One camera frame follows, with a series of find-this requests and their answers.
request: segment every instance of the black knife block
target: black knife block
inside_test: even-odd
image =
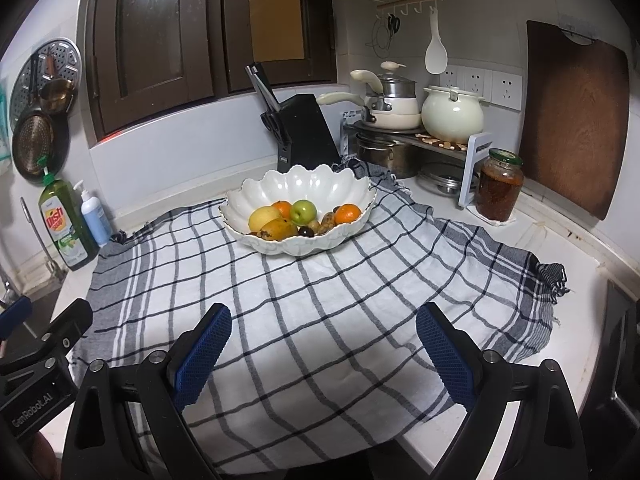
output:
[[[313,94],[296,94],[280,103],[279,111],[265,112],[262,122],[278,143],[278,171],[299,164],[314,170],[320,164],[340,162],[340,155]]]

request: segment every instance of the blue lotion bottle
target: blue lotion bottle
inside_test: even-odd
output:
[[[79,190],[82,196],[82,206],[80,211],[84,217],[84,221],[89,227],[89,231],[94,237],[95,242],[103,247],[111,238],[113,229],[109,224],[107,215],[104,214],[104,209],[100,203],[100,199],[97,196],[92,196],[84,188],[84,180],[81,180],[74,186],[75,190]]]

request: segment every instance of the sink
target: sink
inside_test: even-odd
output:
[[[62,284],[57,280],[50,280],[36,290],[29,291],[26,296],[31,299],[33,305],[32,313],[27,324],[38,335],[45,332],[51,320],[51,314],[56,306],[56,301],[60,295]],[[23,324],[18,325],[6,342],[5,353],[15,350],[23,344],[32,341],[33,336],[24,327]]]

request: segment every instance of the window pane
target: window pane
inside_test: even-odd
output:
[[[304,59],[300,0],[249,0],[254,61]]]
[[[118,78],[127,96],[182,76],[179,0],[118,0]]]

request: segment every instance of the dish soap bottle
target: dish soap bottle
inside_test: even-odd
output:
[[[109,241],[109,238],[111,238],[113,229],[111,229],[107,215],[104,214],[100,199],[97,196],[92,196],[84,188],[84,180],[81,180],[74,186],[74,191],[75,190],[80,190],[82,196],[80,211],[82,212],[84,221],[89,227],[89,231],[91,231],[91,234],[94,236],[95,242],[100,247],[104,247]]]
[[[77,270],[98,254],[98,247],[76,209],[71,186],[44,168],[45,188],[38,200],[49,235],[69,269]]]

